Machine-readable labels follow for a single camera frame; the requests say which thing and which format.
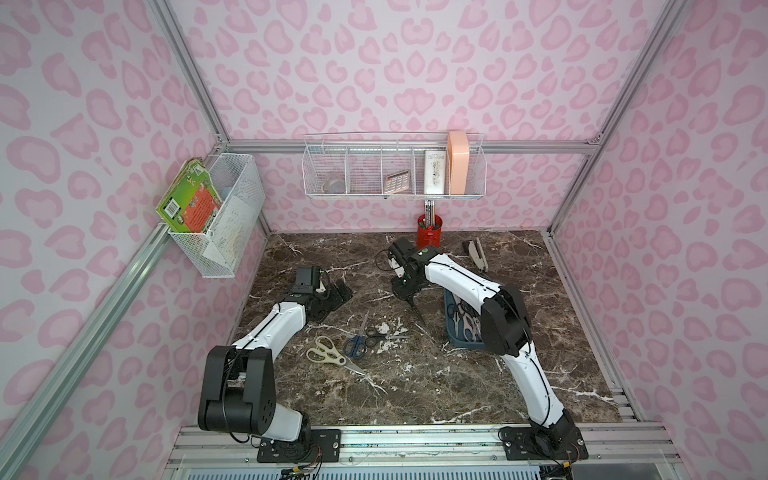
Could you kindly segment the pink handled scissors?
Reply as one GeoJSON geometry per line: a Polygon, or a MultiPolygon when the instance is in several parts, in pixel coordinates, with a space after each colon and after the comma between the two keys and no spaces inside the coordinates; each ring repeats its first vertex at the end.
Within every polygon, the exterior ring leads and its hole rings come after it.
{"type": "Polygon", "coordinates": [[[480,319],[477,316],[465,313],[462,315],[462,336],[466,342],[481,343],[480,319]]]}

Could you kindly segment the large black scissors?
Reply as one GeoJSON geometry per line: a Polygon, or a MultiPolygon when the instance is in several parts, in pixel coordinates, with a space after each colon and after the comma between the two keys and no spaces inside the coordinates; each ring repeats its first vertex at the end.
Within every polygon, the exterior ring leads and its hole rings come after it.
{"type": "Polygon", "coordinates": [[[408,304],[411,311],[416,316],[415,322],[418,328],[426,332],[426,322],[423,315],[421,314],[421,311],[415,303],[415,296],[419,292],[419,289],[415,288],[413,285],[407,283],[403,279],[395,278],[394,283],[392,284],[392,290],[397,299],[405,301],[408,304]]]}

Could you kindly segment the medium black scissors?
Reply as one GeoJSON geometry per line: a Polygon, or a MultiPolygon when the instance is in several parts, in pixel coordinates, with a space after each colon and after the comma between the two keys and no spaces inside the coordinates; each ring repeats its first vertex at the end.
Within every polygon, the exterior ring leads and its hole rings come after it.
{"type": "Polygon", "coordinates": [[[454,336],[459,340],[465,341],[461,333],[462,315],[465,313],[474,315],[473,309],[465,301],[459,300],[457,303],[455,303],[452,307],[449,308],[449,313],[452,317],[452,321],[454,324],[454,336]]]}

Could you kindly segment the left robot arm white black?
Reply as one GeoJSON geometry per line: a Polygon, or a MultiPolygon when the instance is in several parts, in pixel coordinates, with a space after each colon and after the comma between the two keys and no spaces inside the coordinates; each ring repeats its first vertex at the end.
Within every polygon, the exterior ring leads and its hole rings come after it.
{"type": "Polygon", "coordinates": [[[353,297],[342,280],[294,286],[251,332],[207,355],[198,427],[282,442],[305,442],[304,416],[277,401],[274,361],[309,322],[320,322],[353,297]]]}

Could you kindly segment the white patterned box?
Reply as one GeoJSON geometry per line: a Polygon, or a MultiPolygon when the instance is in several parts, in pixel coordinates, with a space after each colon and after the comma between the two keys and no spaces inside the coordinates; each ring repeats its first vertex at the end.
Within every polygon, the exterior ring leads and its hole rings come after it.
{"type": "Polygon", "coordinates": [[[447,153],[440,150],[427,150],[424,156],[425,195],[443,195],[445,193],[447,153]]]}

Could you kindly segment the pink box on shelf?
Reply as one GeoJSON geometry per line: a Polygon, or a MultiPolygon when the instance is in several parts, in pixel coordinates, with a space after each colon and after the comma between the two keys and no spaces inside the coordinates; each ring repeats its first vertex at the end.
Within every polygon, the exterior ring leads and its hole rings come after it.
{"type": "Polygon", "coordinates": [[[469,171],[470,147],[464,131],[453,130],[448,134],[447,160],[449,164],[450,195],[464,195],[469,171]]]}

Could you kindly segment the red pen holder cup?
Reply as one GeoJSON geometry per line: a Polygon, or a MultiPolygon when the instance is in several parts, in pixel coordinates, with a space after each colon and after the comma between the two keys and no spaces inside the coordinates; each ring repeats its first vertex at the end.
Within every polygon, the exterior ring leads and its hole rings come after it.
{"type": "Polygon", "coordinates": [[[421,215],[417,222],[417,247],[423,249],[427,246],[440,247],[442,233],[442,218],[436,215],[434,222],[428,226],[426,216],[421,215]]]}

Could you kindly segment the grey stapler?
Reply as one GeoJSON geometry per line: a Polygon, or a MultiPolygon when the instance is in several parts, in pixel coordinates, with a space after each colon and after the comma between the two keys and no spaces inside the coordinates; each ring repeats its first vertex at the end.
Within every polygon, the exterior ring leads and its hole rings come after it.
{"type": "Polygon", "coordinates": [[[481,273],[487,273],[489,271],[487,257],[479,238],[463,241],[462,248],[481,273]]]}

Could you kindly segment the small calculator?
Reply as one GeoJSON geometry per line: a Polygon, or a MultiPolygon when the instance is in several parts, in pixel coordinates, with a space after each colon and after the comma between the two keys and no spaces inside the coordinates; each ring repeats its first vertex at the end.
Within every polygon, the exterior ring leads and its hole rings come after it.
{"type": "Polygon", "coordinates": [[[409,170],[392,173],[384,178],[382,191],[384,195],[407,193],[410,190],[411,172],[409,170]]]}

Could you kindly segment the white paper in basket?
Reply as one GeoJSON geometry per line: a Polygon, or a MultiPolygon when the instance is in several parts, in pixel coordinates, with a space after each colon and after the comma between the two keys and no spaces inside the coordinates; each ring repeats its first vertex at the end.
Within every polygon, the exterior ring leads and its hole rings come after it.
{"type": "Polygon", "coordinates": [[[202,255],[234,272],[253,229],[253,214],[247,202],[231,195],[207,232],[209,243],[202,255]]]}

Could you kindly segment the green red booklet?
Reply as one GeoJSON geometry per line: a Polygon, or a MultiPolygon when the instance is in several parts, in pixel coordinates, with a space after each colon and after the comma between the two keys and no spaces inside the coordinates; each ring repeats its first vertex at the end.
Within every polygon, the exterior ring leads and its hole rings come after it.
{"type": "Polygon", "coordinates": [[[179,171],[159,200],[156,213],[176,233],[206,233],[223,201],[201,158],[192,158],[179,171]]]}

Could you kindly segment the cream handled scissors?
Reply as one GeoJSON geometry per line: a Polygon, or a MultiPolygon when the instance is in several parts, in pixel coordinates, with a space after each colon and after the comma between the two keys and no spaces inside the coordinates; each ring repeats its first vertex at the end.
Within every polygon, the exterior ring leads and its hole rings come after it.
{"type": "Polygon", "coordinates": [[[332,340],[327,336],[318,336],[314,340],[314,346],[310,347],[305,355],[308,360],[313,363],[330,364],[338,367],[345,368],[350,372],[358,375],[365,382],[367,382],[375,390],[387,394],[387,390],[381,385],[374,382],[373,378],[348,360],[339,350],[335,347],[332,340]]]}

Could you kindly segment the blue handled scissors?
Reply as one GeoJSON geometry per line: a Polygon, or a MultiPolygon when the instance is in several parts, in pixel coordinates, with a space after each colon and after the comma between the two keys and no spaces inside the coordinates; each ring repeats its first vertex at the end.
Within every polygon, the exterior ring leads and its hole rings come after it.
{"type": "Polygon", "coordinates": [[[369,348],[375,347],[387,338],[386,333],[380,332],[375,326],[368,325],[369,315],[366,315],[358,332],[348,339],[343,346],[343,354],[352,360],[362,359],[369,348]]]}

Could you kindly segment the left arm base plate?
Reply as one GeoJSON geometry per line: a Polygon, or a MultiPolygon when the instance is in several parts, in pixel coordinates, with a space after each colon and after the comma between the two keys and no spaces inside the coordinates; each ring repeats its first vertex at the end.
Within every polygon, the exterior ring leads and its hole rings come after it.
{"type": "Polygon", "coordinates": [[[342,431],[321,428],[303,431],[293,442],[260,439],[256,461],[268,463],[337,463],[342,431]]]}

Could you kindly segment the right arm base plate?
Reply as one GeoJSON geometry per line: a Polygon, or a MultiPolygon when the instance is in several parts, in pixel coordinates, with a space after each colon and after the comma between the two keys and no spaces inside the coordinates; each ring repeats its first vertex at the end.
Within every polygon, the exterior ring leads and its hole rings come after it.
{"type": "Polygon", "coordinates": [[[498,431],[507,460],[554,460],[576,462],[590,457],[586,442],[576,426],[512,427],[498,431]]]}

